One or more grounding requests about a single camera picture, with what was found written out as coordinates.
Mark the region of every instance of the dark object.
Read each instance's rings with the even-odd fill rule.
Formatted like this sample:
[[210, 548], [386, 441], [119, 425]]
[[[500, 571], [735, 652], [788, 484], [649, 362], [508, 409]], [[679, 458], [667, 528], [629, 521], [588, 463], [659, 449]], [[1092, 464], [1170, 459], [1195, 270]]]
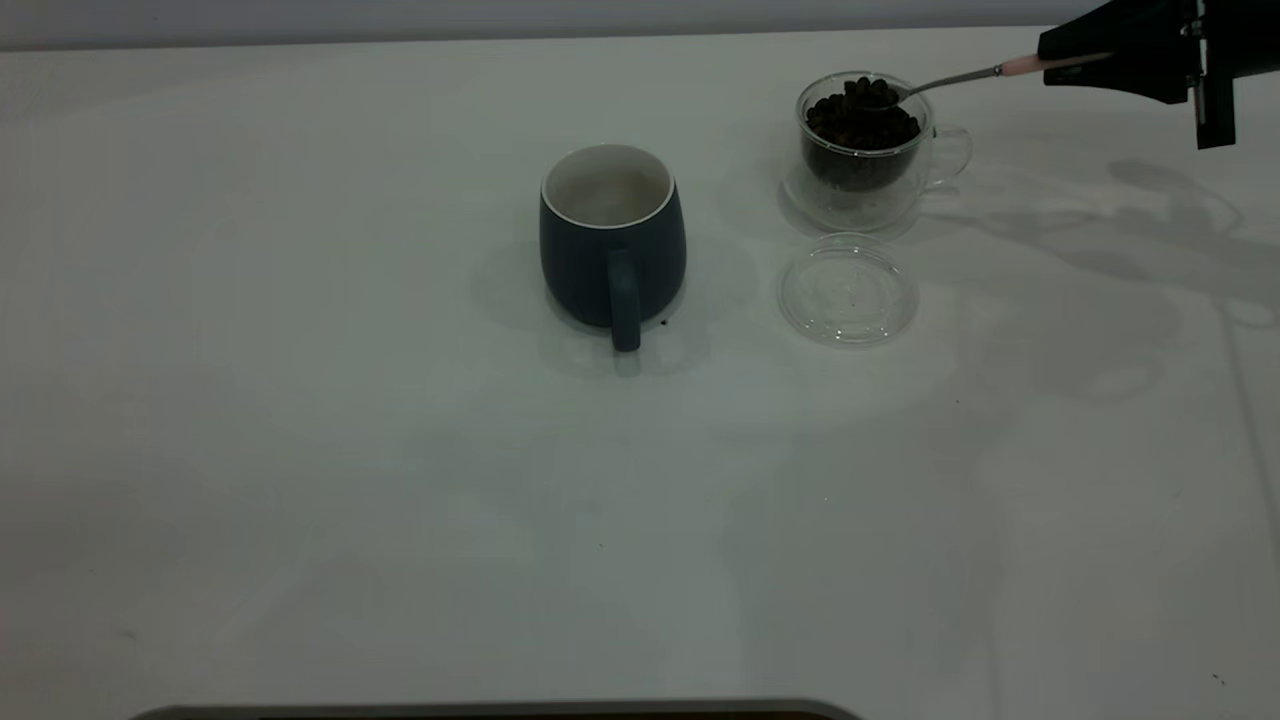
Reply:
[[859, 720], [806, 700], [164, 707], [133, 720]]
[[1277, 0], [1111, 0], [1041, 35], [1043, 60], [1114, 53], [1044, 73], [1044, 85], [1133, 92], [1166, 104], [1194, 91], [1197, 145], [1235, 143], [1238, 77], [1280, 70]]
[[613, 329], [613, 347], [640, 347], [640, 323], [685, 279], [685, 220], [676, 181], [653, 155], [598, 145], [561, 160], [543, 181], [543, 277], [564, 310]]
[[822, 142], [801, 138], [809, 170], [827, 184], [846, 192], [879, 190], [911, 167], [915, 147], [901, 147], [920, 135], [920, 122], [891, 106], [897, 90], [883, 78], [846, 82], [845, 92], [823, 97], [805, 111], [805, 123]]

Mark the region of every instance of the spoon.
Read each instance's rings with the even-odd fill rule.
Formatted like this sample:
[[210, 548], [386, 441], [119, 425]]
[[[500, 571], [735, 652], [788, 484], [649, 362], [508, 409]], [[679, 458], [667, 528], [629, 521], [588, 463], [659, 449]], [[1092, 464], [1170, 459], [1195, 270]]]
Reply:
[[925, 90], [933, 90], [934, 87], [943, 87], [947, 85], [959, 85], [961, 82], [973, 82], [975, 79], [983, 79], [988, 77], [1014, 77], [1024, 76], [1028, 73], [1042, 73], [1044, 70], [1052, 70], [1057, 68], [1069, 68], [1071, 65], [1083, 65], [1085, 63], [1093, 63], [1097, 60], [1105, 60], [1114, 55], [1114, 53], [1096, 53], [1093, 55], [1080, 55], [1076, 58], [1066, 58], [1062, 60], [1041, 60], [1038, 55], [1027, 55], [1025, 58], [1015, 58], [1012, 60], [1006, 60], [993, 68], [984, 68], [980, 70], [974, 70], [972, 73], [963, 73], [959, 76], [945, 77], [942, 79], [936, 79], [933, 82], [927, 82], [924, 85], [908, 88], [895, 88], [897, 91], [897, 101], [890, 105], [878, 105], [869, 108], [860, 108], [861, 110], [881, 111], [888, 110], [891, 108], [897, 108], [908, 97], [924, 92]]

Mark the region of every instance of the white table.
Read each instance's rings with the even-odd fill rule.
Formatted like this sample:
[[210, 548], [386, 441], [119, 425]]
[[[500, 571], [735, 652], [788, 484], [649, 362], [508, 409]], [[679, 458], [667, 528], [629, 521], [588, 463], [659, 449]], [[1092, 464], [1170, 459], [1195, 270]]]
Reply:
[[[974, 133], [865, 352], [773, 282], [813, 78], [1037, 29], [0, 56], [0, 716], [808, 697], [1280, 707], [1280, 78], [937, 91]], [[687, 291], [570, 328], [536, 188], [681, 184]]]

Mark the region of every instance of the mug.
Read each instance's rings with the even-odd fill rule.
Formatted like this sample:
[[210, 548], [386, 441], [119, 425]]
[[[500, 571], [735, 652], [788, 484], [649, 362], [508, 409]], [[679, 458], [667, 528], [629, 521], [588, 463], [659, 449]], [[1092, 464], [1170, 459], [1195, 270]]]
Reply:
[[640, 323], [666, 307], [685, 279], [685, 219], [676, 178], [628, 145], [566, 155], [543, 178], [543, 277], [564, 310], [611, 328], [613, 347], [640, 347]]
[[920, 133], [896, 147], [844, 147], [813, 132], [809, 109], [844, 92], [846, 82], [864, 77], [872, 82], [884, 79], [900, 91], [911, 87], [893, 76], [865, 70], [835, 73], [813, 82], [796, 101], [801, 161], [792, 165], [783, 187], [791, 202], [819, 224], [865, 233], [910, 224], [920, 196], [969, 164], [973, 143], [964, 128], [936, 123], [933, 105], [924, 94], [900, 105], [919, 122]]

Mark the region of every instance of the clear glass lid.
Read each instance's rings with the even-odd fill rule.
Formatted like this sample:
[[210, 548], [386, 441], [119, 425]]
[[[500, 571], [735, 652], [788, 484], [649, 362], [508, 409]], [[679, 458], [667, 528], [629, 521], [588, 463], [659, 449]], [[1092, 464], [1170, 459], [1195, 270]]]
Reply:
[[835, 233], [782, 272], [778, 304], [801, 334], [842, 347], [883, 342], [915, 316], [915, 283], [860, 233]]

